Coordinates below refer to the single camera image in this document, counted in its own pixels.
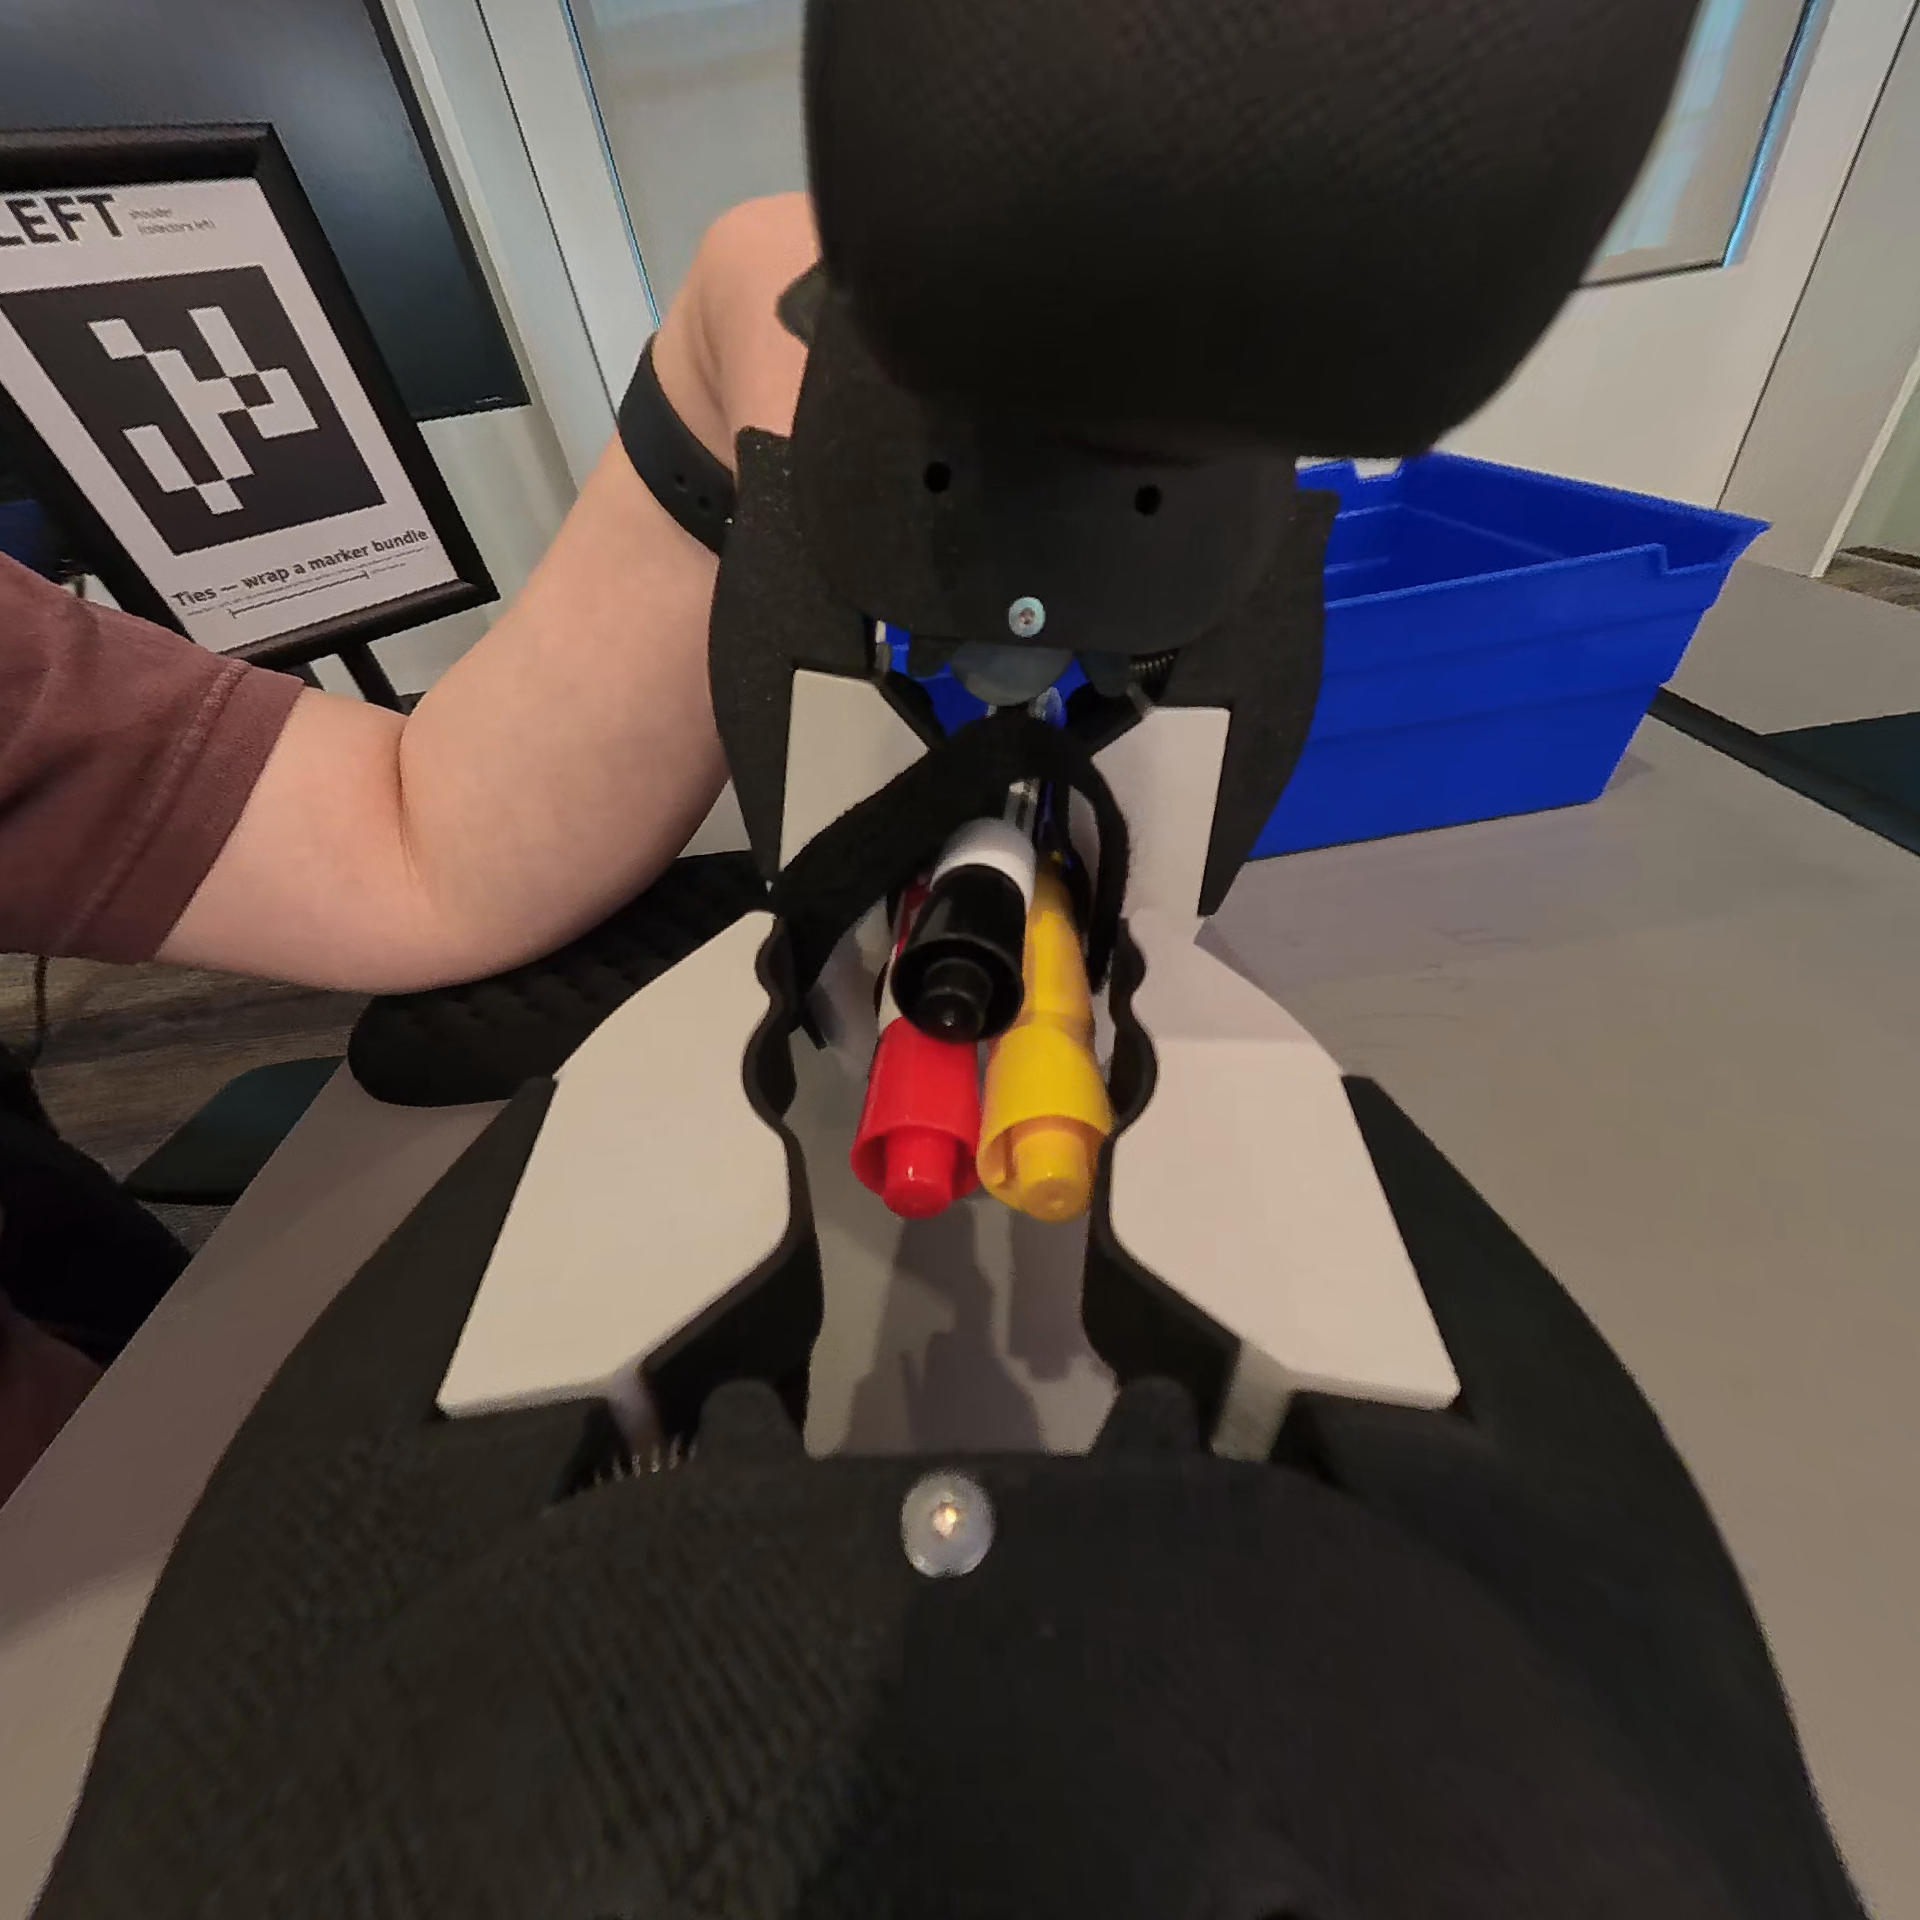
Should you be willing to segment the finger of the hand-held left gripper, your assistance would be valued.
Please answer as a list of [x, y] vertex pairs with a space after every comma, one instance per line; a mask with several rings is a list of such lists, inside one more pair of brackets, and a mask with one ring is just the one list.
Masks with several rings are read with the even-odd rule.
[[795, 670], [783, 757], [779, 873], [927, 752], [931, 740], [899, 707], [886, 682]]
[[1229, 707], [1154, 707], [1108, 745], [1130, 834], [1125, 917], [1201, 917], [1229, 729]]

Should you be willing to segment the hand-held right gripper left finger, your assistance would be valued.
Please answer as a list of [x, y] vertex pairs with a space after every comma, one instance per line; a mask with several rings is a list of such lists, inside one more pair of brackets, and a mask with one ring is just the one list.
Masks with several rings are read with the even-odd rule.
[[605, 1402], [644, 1452], [767, 1380], [802, 1423], [823, 1258], [793, 1099], [779, 922], [748, 910], [557, 1068], [438, 1409]]

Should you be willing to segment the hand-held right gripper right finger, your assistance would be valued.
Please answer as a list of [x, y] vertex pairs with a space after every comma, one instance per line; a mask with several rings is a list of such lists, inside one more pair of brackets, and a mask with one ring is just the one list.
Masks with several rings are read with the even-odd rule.
[[1082, 1315], [1118, 1383], [1180, 1383], [1225, 1459], [1273, 1457], [1302, 1394], [1448, 1409], [1455, 1366], [1319, 1041], [1172, 917], [1125, 925], [1111, 1013]]

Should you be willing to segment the black cap marker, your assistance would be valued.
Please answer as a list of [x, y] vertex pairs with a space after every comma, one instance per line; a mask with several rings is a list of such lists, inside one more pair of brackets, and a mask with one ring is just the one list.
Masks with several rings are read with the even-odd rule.
[[1033, 830], [977, 819], [952, 834], [890, 959], [890, 998], [917, 1033], [978, 1044], [1021, 1013], [1021, 959], [1038, 888]]

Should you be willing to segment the yellow marker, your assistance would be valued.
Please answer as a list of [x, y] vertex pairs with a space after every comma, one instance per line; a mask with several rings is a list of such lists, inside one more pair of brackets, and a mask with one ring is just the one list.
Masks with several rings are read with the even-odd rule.
[[1113, 1103], [1098, 1065], [1089, 973], [1066, 864], [1038, 869], [1021, 947], [1020, 1019], [990, 1044], [977, 1182], [1044, 1225], [1089, 1212]]

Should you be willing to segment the red cap marker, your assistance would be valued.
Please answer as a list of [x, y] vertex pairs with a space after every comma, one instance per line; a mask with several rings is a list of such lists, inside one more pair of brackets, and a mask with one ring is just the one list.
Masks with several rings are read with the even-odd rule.
[[931, 1039], [902, 1016], [896, 959], [931, 881], [905, 888], [876, 978], [876, 1051], [852, 1138], [852, 1176], [906, 1220], [942, 1215], [977, 1189], [978, 1044]]

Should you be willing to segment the person's left forearm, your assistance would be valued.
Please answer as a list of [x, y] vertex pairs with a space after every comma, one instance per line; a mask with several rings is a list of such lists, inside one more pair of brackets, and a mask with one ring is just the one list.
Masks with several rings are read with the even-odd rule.
[[157, 959], [400, 997], [602, 925], [725, 788], [714, 572], [609, 443], [515, 605], [412, 716], [299, 691]]

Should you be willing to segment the person's left hand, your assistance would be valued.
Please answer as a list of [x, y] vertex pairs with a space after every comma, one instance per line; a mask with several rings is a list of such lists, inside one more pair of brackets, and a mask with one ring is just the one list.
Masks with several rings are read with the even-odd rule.
[[666, 403], [728, 468], [741, 432], [793, 426], [805, 347], [779, 322], [776, 299], [817, 260], [805, 192], [748, 199], [711, 221], [655, 333]]

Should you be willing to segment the black wrist band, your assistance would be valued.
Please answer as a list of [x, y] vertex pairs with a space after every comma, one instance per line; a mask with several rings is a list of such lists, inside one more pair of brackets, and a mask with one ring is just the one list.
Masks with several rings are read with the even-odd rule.
[[725, 555], [739, 480], [670, 403], [650, 335], [616, 406], [616, 443], [655, 505], [701, 549]]

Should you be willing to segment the blue plastic bin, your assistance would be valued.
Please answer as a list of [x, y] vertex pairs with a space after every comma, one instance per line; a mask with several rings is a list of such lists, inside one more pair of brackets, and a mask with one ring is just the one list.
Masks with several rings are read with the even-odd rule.
[[[917, 639], [1161, 657], [1229, 707], [1201, 910], [1248, 858], [1591, 802], [1763, 521], [1420, 455], [1383, 475], [1088, 447], [887, 455], [860, 597]], [[1075, 707], [1100, 753], [1144, 696]]]

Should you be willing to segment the dark trousers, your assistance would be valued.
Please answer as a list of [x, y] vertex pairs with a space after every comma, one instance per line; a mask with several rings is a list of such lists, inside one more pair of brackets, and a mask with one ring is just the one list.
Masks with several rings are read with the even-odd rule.
[[190, 1249], [104, 1166], [57, 1135], [3, 1051], [3, 1297], [109, 1367], [165, 1301]]

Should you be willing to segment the black framed tag sign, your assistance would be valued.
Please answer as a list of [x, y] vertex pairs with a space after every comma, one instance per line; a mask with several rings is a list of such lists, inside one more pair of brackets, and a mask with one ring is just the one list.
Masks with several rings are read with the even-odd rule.
[[3, 442], [120, 610], [375, 707], [495, 602], [269, 124], [3, 134]]

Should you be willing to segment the dark wall screen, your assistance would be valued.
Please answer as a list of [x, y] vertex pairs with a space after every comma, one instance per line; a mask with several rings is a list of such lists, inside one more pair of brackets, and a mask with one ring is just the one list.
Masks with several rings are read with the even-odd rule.
[[382, 4], [3, 4], [7, 132], [270, 124], [418, 420], [530, 406]]

